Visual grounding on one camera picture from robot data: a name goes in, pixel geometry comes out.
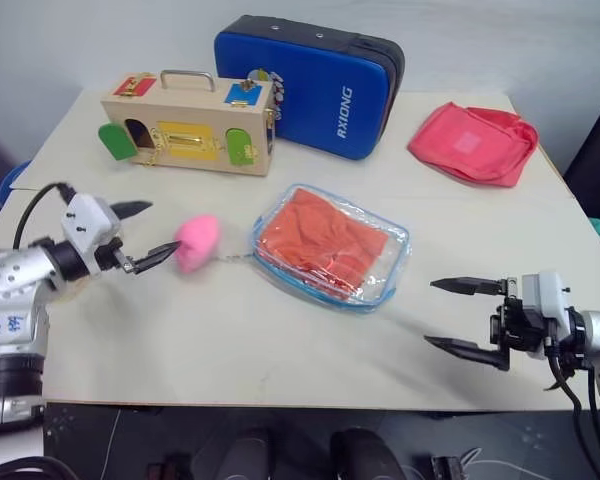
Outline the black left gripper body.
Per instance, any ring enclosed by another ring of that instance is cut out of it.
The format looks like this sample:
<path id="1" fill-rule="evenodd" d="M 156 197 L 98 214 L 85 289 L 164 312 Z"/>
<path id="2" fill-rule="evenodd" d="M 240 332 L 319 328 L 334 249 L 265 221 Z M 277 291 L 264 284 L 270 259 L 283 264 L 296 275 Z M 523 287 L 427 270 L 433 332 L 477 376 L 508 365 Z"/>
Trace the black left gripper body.
<path id="1" fill-rule="evenodd" d="M 102 272 L 112 269 L 122 269 L 125 273 L 130 272 L 130 260 L 122 252 L 122 246 L 122 240 L 114 237 L 109 243 L 96 249 L 94 257 Z"/>

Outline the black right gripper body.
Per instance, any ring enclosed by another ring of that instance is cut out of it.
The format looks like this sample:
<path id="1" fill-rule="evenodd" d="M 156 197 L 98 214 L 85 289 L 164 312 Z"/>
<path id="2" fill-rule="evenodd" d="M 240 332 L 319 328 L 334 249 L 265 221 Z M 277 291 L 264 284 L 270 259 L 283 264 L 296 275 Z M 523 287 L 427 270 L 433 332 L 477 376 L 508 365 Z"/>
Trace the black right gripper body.
<path id="1" fill-rule="evenodd" d="M 544 357 L 544 341 L 549 334 L 549 321 L 534 309 L 525 309 L 523 301 L 505 295 L 503 303 L 490 317 L 491 358 L 509 358 L 511 349 L 534 358 Z"/>

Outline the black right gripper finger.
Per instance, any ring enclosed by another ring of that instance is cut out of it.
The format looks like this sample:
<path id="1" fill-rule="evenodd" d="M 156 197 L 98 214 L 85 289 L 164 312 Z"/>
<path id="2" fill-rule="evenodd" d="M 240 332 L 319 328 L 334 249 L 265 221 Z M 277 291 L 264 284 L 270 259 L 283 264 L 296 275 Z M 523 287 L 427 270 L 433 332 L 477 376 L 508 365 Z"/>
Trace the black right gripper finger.
<path id="1" fill-rule="evenodd" d="M 518 297 L 515 279 L 489 280 L 475 277 L 450 277 L 434 280 L 430 285 L 448 292 L 462 295 L 501 295 L 504 297 Z"/>
<path id="2" fill-rule="evenodd" d="M 447 337 L 434 337 L 426 335 L 424 339 L 434 347 L 437 347 L 457 358 L 490 365 L 501 371 L 508 371 L 510 368 L 510 354 L 507 348 L 486 350 L 480 348 L 474 342 Z"/>

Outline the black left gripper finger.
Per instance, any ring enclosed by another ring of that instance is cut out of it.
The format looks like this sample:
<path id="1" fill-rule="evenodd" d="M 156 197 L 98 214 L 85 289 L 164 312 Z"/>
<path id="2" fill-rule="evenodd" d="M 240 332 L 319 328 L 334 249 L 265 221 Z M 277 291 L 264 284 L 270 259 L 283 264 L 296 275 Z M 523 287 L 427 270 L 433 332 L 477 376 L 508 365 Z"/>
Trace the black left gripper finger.
<path id="1" fill-rule="evenodd" d="M 180 245 L 180 241 L 165 243 L 151 249 L 143 258 L 139 260 L 134 260 L 129 256 L 123 255 L 121 260 L 121 268 L 126 273 L 139 275 L 163 263 L 178 250 Z"/>
<path id="2" fill-rule="evenodd" d="M 136 200 L 118 202 L 110 205 L 110 209 L 119 220 L 131 218 L 153 205 L 150 201 Z"/>

